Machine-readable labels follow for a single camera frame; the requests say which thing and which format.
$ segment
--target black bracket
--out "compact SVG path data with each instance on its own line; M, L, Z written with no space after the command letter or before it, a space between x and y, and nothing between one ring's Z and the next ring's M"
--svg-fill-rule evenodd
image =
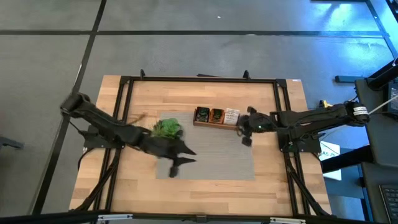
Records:
M86 148L107 148L107 149L116 149L124 147L124 144L120 144L117 142L109 142L103 139L98 134L98 129L94 126L88 126L87 131L82 131L81 133L85 139L84 147Z
M278 142L281 152L314 152L320 153L319 135L307 134L301 139L291 141L294 130L278 131Z
M251 78L250 78L250 75L249 75L249 71L247 71L247 70L244 71L244 73L243 73L243 78L245 78L245 79L247 79L247 80L250 80L250 79L251 79Z
M122 76L122 77L120 78L119 84L120 84L120 85L124 85L124 84L126 84L128 81L130 81L130 79L131 79L131 77L129 77L129 76Z
M141 71L139 72L139 76L140 76L141 80L144 79L144 76L145 76L144 69L141 69Z
M197 75L197 77L215 77L215 78L219 78L218 76L215 76L215 75L206 75L206 74L201 74L201 73L199 73Z
M197 215L197 223L206 223L207 221L206 215Z
M280 85L282 88L287 88L286 79L284 78L277 78L275 79L276 83Z

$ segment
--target black metal frame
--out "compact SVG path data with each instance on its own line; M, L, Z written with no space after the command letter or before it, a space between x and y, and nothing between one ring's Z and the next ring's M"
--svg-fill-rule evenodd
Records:
M53 224L53 223L87 223L104 221L106 215L124 216L126 219L150 219L150 220L182 220L198 223L205 222L262 222L262 223L307 223L307 224L366 224L369 222L347 220L335 217L320 217L313 215L297 215L296 217L268 217L268 216L244 216L244 215L177 215L177 214L147 214L147 213L111 213L108 210L63 212L43 215L24 215L19 217L0 218L0 223L15 224Z
M105 5L107 0L101 0L101 4L99 5L98 13L95 19L94 26L92 30L0 30L0 35L88 35L88 43L86 45L85 52L83 54L83 58L81 61L81 67L79 69L78 75L76 77L75 84L72 88L72 94L77 93L80 89L81 82L84 77L84 73L87 67L87 63L91 54L91 50L93 48L93 44L95 41L95 37L97 35L281 35L281 36L314 36L314 37L363 37L363 38L383 38L386 41L386 44L388 48L391 51L391 54L396 57L397 52L392 45L390 39L389 39L389 34L385 31L379 16L377 15L376 11L373 8L373 5L371 4L370 0L332 0L332 1L339 1L339 2L365 2L371 11L371 14L373 15L373 18L376 21L376 24L379 28L379 31L267 31L267 30L248 30L248 31L240 31L240 30L125 30L125 31L118 31L118 30L98 30L98 27L100 25ZM141 73L140 77L133 77L131 82L134 82L134 80L142 80L143 79L143 73ZM338 81L344 77L336 77L336 80ZM180 78L174 78L174 77L145 77L145 80L158 80L158 81L181 81ZM189 81L195 81L195 82L246 82L246 83L256 83L259 80L251 80L250 78L247 79L235 79L235 78L224 78L223 81L218 81L217 79L214 78L189 78ZM270 80L262 80L263 82L267 83L274 83L274 81ZM285 103L289 102L289 97L284 94L285 96ZM40 185L38 186L38 189L36 191L36 194L34 196L34 199L32 201L32 214L40 214L42 211L42 208L44 206L45 198L47 195L47 192L50 187L50 183L52 180L52 176L54 174L58 158L60 156L60 152L62 150L62 145L65 139L65 135L67 132L68 124L70 121L70 117L68 116L62 116L60 125L58 127L56 137L53 141L50 155L47 161L47 164L45 166L45 170L43 173L43 176L40 180ZM108 158L104 158L104 161L109 159L109 154L110 154L110 149L106 150L106 155L108 155ZM300 155L295 154L295 161L299 166L297 167L298 169L298 175L302 179L302 168L301 168L301 163L300 163ZM289 186L290 189L294 190L294 184L289 181ZM307 213L307 208L308 203L306 203L305 199L303 200L304 204L304 210L305 213Z
M273 89L274 89L274 97L275 97L275 107L277 111L281 111L281 102L280 102L280 96L279 96L279 88L282 89L283 91L283 97L285 101L285 107L287 110L290 110L290 100L289 100L289 94L287 91L287 83L286 80L282 79L252 79L249 76L249 72L245 71L244 75L242 78L221 78L221 77L148 77L145 75L144 71L141 70L141 74L139 77L126 77L122 76L121 81L119 83L119 89L118 89L118 95L116 97L116 103L115 103L115 109L113 116L116 117L118 112L119 112L119 107L120 107L120 101L123 96L123 88L124 85L129 81L129 87L127 91L127 97L126 97L126 103L124 105L123 109L123 118L122 121L126 122L127 121L127 114L129 110L129 104L131 101L131 96L132 96L132 88L133 88L133 83L134 81L162 81L162 82L221 82L221 83L265 83L265 84L272 84ZM109 160L109 152L110 149L106 149L105 151L105 156L103 160L103 164L101 167L101 176L100 179L103 177L103 174L105 173L106 167L108 166L108 160ZM116 149L116 154L118 154L118 157L120 156L121 149ZM288 152L283 152L284 154L284 160L285 162L287 160L290 160L290 155ZM296 169L297 169L297 174L299 179L304 183L304 177L303 177L303 170L302 170L302 165L300 161L300 155L299 153L295 152L294 153L295 157L295 163L296 163ZM105 210L110 210L111 209L111 202L112 202L112 197L113 197L113 190L114 186L116 183L116 173L117 173L117 165L115 171L113 172L111 176L111 181L109 183L109 189L108 189L108 194L106 196L106 205L105 205ZM288 185L289 185L289 194L291 198L291 206L292 206L292 213L293 215L298 215L299 214L299 209L297 205L297 199L295 196L295 187L294 187L294 180L292 176L288 174L288 167L286 165L286 173L287 173L287 180L288 180ZM98 194L95 200L95 206L94 209L99 209L99 201L100 201L101 194ZM309 215L310 214L310 209L307 200L304 197L304 194L302 193L302 200L303 200L303 209L304 209L304 214ZM152 218L159 218L159 216L162 217L162 215L159 214L154 214Z

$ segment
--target white cable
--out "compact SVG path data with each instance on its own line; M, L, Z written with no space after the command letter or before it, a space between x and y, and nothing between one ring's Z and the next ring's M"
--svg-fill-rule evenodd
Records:
M392 62L392 64L391 64L393 67L397 65L397 64L396 64L397 59L398 59L398 57L396 57L396 59L395 59L395 60Z
M369 115L372 114L373 112L377 111L378 109L380 109L382 106L390 103L392 100L398 98L398 95L394 96L393 98L391 98L390 100L387 100L386 102L382 103L380 106L378 106L377 108L374 108L372 111L369 112Z

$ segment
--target gray mat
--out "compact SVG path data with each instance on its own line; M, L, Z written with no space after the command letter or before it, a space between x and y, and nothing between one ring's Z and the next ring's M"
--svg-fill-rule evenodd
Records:
M196 152L196 162L180 166L176 178L189 180L254 180L254 164L250 147L241 144L236 132L192 124L193 113L162 113L161 119L176 118L184 130L185 144ZM158 179L169 178L172 162L159 159L156 165Z

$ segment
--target wooden tray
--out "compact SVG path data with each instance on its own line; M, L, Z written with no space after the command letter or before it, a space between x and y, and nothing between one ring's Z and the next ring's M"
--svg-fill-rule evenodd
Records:
M228 125L228 124L215 124L209 122L201 122L195 121L197 110L193 112L193 125L194 126L202 126L202 127L209 127L209 128L219 128L224 130L232 130L235 131L238 127L236 125Z

